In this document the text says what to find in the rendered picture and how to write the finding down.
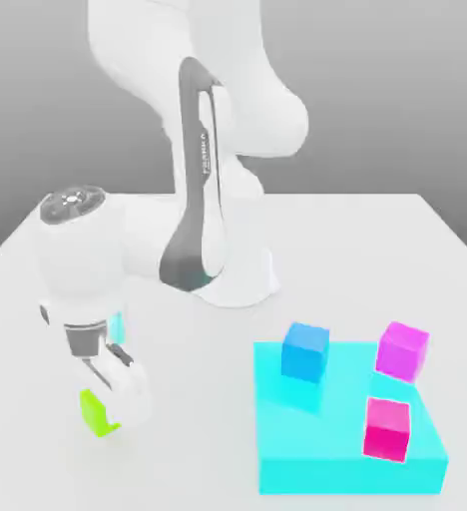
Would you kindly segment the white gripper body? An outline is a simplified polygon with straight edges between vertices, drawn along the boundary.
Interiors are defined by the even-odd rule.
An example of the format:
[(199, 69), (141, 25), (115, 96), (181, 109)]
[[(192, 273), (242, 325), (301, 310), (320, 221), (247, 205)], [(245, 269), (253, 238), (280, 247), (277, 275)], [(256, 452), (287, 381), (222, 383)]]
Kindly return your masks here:
[(84, 359), (84, 366), (87, 383), (108, 419), (135, 428), (150, 418), (147, 373), (121, 345), (103, 345), (97, 356)]

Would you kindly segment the small lime green cube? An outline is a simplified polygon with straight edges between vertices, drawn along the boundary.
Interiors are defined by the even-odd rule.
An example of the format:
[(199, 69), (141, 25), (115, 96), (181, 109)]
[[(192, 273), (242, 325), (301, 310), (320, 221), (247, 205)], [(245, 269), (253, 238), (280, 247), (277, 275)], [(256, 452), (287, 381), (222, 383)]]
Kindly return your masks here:
[(89, 389), (80, 391), (82, 417), (97, 437), (104, 437), (121, 427), (118, 422), (110, 422), (105, 405)]

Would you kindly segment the small blue cube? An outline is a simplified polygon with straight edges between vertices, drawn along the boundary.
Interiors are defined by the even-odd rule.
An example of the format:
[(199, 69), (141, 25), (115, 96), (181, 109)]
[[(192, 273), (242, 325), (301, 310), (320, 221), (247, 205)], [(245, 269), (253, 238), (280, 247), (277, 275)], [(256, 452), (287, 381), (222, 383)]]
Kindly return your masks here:
[(318, 384), (327, 365), (329, 330), (294, 322), (281, 348), (281, 374)]

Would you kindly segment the small pink cube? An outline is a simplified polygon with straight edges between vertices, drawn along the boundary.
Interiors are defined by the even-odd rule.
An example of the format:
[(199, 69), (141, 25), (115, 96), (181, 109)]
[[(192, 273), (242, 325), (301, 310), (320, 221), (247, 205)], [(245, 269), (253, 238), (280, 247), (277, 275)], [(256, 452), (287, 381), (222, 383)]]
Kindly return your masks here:
[(366, 406), (362, 453), (403, 463), (411, 436), (410, 405), (369, 397)]

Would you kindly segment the small violet cube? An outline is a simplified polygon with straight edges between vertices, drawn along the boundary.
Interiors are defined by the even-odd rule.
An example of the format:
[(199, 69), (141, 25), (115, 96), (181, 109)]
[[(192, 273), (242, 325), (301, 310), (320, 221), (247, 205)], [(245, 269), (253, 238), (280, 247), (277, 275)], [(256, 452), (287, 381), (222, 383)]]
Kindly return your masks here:
[(430, 333), (392, 321), (378, 342), (375, 370), (414, 383), (425, 361)]

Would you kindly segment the large cyan box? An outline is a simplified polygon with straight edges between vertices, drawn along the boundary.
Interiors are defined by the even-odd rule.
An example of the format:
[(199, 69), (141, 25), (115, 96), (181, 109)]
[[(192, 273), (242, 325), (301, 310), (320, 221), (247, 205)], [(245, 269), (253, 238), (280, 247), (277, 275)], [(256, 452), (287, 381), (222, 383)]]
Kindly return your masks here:
[[(418, 389), (374, 369), (374, 341), (331, 344), (321, 382), (285, 377), (282, 345), (253, 346), (258, 491), (262, 495), (438, 494), (449, 457)], [(404, 461), (366, 456), (369, 398), (410, 407)]]

